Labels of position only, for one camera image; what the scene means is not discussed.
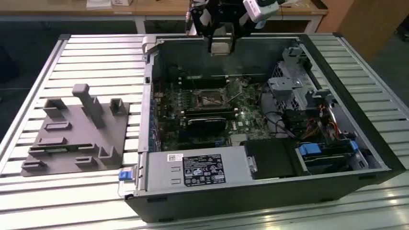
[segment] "white camera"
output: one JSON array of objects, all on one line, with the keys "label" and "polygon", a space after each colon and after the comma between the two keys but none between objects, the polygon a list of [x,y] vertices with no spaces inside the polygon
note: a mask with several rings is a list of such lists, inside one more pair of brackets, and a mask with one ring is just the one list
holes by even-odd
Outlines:
[{"label": "white camera", "polygon": [[257,23],[275,14],[284,2],[285,0],[244,0],[243,4],[251,20]]}]

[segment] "blue latch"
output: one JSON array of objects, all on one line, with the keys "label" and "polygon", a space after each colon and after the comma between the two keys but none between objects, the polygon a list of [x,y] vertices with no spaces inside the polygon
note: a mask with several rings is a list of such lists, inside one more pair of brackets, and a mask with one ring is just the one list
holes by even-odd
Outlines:
[{"label": "blue latch", "polygon": [[357,152],[360,150],[358,144],[355,140],[351,141],[351,146],[352,146],[353,152]]},{"label": "blue latch", "polygon": [[132,171],[120,171],[119,180],[120,181],[132,181]]},{"label": "blue latch", "polygon": [[300,150],[301,156],[321,154],[320,146],[316,143],[303,144],[299,147],[299,150]]}]

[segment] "wooden table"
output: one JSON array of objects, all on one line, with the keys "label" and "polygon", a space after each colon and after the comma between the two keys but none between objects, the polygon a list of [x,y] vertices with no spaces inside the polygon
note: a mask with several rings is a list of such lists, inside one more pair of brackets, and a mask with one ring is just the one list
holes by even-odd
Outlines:
[{"label": "wooden table", "polygon": [[[327,9],[319,9],[312,0],[287,4],[269,20],[308,21],[307,33],[313,33]],[[0,21],[133,21],[145,34],[148,20],[184,20],[189,0],[133,0],[131,6],[107,10],[87,10],[87,0],[0,0]]]}]

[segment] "power supply label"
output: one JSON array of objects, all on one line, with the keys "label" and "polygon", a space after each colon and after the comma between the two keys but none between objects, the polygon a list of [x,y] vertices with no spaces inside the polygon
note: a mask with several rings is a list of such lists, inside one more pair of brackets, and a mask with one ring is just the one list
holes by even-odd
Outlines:
[{"label": "power supply label", "polygon": [[221,155],[184,157],[185,186],[225,183]]}]

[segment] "metal slatted table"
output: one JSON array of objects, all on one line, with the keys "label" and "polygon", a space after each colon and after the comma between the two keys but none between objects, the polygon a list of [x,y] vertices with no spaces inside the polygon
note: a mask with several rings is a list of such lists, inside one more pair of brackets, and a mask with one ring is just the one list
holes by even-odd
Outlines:
[{"label": "metal slatted table", "polygon": [[[0,145],[0,229],[404,229],[409,224],[408,172],[380,185],[321,204],[147,224],[119,197],[117,171],[21,177],[49,97],[80,104],[71,95],[88,83],[101,103],[121,97],[131,103],[124,166],[137,162],[144,61],[143,35],[73,35],[59,40],[28,98]],[[331,34],[311,35],[323,56],[377,130],[409,167],[408,108],[351,48]],[[327,87],[320,72],[313,70]]]}]

